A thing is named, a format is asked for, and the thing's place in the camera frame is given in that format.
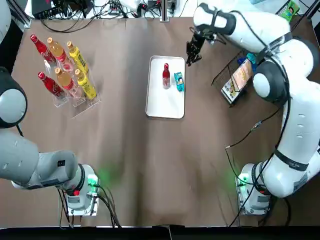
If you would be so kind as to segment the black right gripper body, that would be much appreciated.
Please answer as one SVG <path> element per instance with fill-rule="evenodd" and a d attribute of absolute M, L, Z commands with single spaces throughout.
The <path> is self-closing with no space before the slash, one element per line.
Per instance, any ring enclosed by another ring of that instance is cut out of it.
<path fill-rule="evenodd" d="M 201 52 L 205 40 L 206 38 L 202 32 L 194 32 L 191 40 L 186 42 L 186 53 L 199 54 Z"/>

